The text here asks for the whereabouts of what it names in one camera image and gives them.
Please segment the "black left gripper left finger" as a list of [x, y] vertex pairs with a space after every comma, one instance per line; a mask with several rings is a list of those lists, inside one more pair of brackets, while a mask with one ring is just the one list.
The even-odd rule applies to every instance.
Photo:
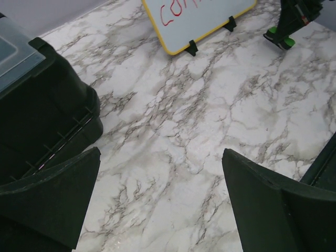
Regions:
[[1, 185], [1, 251], [76, 249], [100, 167], [91, 148]]

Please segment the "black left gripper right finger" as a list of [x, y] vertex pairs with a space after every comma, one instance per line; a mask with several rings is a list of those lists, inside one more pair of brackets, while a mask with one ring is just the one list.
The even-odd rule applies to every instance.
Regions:
[[335, 251], [335, 192], [232, 149], [224, 150], [222, 166], [243, 251]]

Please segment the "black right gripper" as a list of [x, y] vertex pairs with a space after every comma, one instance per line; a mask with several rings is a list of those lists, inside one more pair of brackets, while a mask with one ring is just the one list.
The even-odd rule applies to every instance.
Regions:
[[308, 25], [320, 16], [320, 0], [280, 1], [281, 11], [274, 42], [280, 42], [296, 32], [302, 25]]

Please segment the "green whiteboard eraser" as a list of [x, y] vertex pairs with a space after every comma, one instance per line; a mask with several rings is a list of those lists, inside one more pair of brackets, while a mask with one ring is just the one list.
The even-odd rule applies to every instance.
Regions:
[[285, 39], [283, 39], [282, 41], [275, 43], [274, 42], [274, 35], [277, 31], [277, 27], [271, 27], [270, 29], [268, 29], [265, 33], [264, 33], [264, 37], [270, 41], [271, 43], [273, 43], [274, 45], [276, 45], [277, 47], [279, 47], [281, 50], [289, 50], [291, 49], [294, 45], [295, 45], [295, 41], [289, 37], [286, 37]]

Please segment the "yellow framed whiteboard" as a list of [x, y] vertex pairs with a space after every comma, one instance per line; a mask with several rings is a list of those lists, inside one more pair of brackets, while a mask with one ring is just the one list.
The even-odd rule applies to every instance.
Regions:
[[142, 4], [165, 52], [176, 55], [251, 10], [255, 0], [170, 1]]

